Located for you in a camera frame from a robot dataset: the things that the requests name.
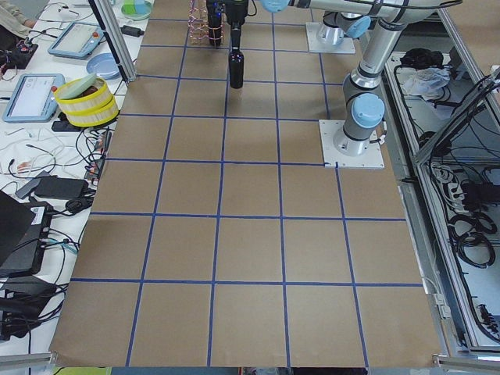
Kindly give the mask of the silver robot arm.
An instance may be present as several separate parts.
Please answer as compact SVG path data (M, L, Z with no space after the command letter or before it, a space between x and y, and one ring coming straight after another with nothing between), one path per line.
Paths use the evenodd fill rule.
M371 94L379 98L381 72L389 55L403 32L412 23L424 20L439 9L460 5L460 1L261 1L269 13L278 13L287 7L323 10L323 23L339 28L350 38L366 32L371 20L377 24L358 66L348 75L343 90L346 103L358 96ZM244 82L245 58L240 50L241 29L248 16L247 1L207 1L209 26L222 25L222 15L230 26L228 55L230 86L240 89Z
M371 18L357 13L326 11L317 38L327 45L339 45L344 38L359 38L370 27Z

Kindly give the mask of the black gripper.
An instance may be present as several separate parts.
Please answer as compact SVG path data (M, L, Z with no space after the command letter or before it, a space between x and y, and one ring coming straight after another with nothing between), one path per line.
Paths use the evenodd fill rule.
M226 0L225 13L230 24L230 46L232 51L240 51L241 23L248 15L248 0Z

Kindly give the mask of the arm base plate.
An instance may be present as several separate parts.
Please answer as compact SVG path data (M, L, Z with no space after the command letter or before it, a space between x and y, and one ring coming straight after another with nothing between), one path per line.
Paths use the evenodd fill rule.
M314 22L306 23L305 28L309 52L355 54L353 39L347 37L342 29Z
M384 159L377 132L353 141L344 132L344 120L320 120L323 164L326 168L382 170Z

